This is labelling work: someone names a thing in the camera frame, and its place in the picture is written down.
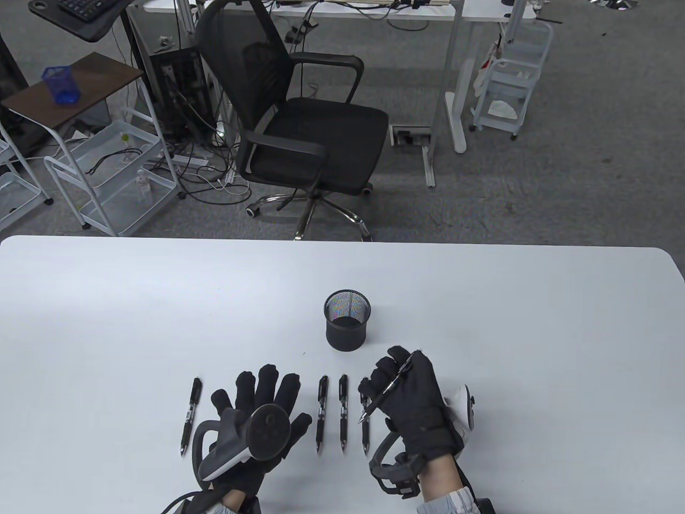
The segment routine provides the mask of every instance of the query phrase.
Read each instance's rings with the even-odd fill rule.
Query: blue pen holder
[[[46,68],[42,79],[59,105],[71,105],[81,98],[81,90],[71,74],[71,66]]]

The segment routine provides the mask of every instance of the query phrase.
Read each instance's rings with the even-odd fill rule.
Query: sleeve
[[[418,514],[480,514],[468,487],[426,502],[416,511]]]
[[[208,509],[205,514],[236,514],[233,512],[231,509],[228,507],[224,506],[221,503],[216,503],[214,506],[212,506],[210,509]]]

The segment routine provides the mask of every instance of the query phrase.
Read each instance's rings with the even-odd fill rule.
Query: ballpoint pen
[[[366,410],[371,401],[369,397],[360,393],[362,399],[362,412]],[[369,453],[369,418],[362,421],[362,447],[364,448],[364,455]]]
[[[345,453],[347,446],[347,375],[343,374],[340,377],[338,386],[340,389],[340,447],[342,453]]]
[[[326,399],[328,396],[328,377],[326,375],[319,380],[319,420],[316,422],[316,453],[321,449],[323,442],[323,424],[326,420]]]
[[[412,352],[411,355],[409,355],[407,360],[404,361],[404,364],[400,366],[397,370],[397,375],[395,375],[395,378],[393,378],[390,381],[390,384],[388,384],[387,387],[383,389],[383,391],[376,398],[373,399],[369,406],[364,409],[364,412],[362,413],[361,418],[359,418],[358,423],[362,423],[365,419],[368,419],[369,416],[371,416],[371,413],[375,411],[376,408],[378,408],[378,406],[383,402],[383,400],[385,400],[385,397],[388,394],[390,394],[390,392],[395,388],[395,386],[397,386],[397,384],[399,383],[399,379],[402,377],[402,375],[404,375],[405,372],[409,371],[409,368],[412,365],[412,357],[418,351],[419,350],[416,350]]]
[[[195,408],[200,403],[200,395],[202,394],[202,380],[195,377],[192,382],[192,389],[190,390],[190,404],[188,405],[188,413],[186,414],[186,423],[183,425],[183,435],[181,436],[181,457],[185,455],[190,443],[190,433],[192,432],[192,423],[195,420]]]

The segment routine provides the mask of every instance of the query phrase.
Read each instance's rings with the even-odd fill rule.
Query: keyboard
[[[79,20],[89,23],[120,0],[57,0],[57,5]]]

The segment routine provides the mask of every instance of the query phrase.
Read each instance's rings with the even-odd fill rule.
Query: pen holder
[[[326,299],[323,313],[326,339],[333,348],[352,352],[364,344],[371,305],[363,294],[351,289],[336,291]]]
[[[58,105],[71,105],[81,98],[81,90],[71,74],[71,66],[46,68],[42,79]]]

